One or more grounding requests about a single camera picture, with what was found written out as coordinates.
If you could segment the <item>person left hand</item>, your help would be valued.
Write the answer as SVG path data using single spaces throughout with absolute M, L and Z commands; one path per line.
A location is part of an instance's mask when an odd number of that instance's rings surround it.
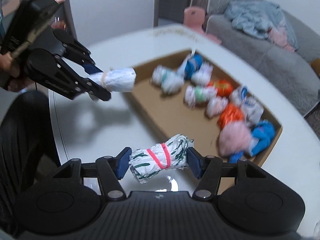
M 19 80 L 17 78 L 20 74 L 20 69 L 18 64 L 11 57 L 11 54 L 9 52 L 4 55 L 1 55 L 1 70 L 5 71 L 13 78 L 13 80 L 8 85 L 8 91 L 19 92 L 25 87 L 34 83 L 29 78 L 25 78 L 24 80 Z

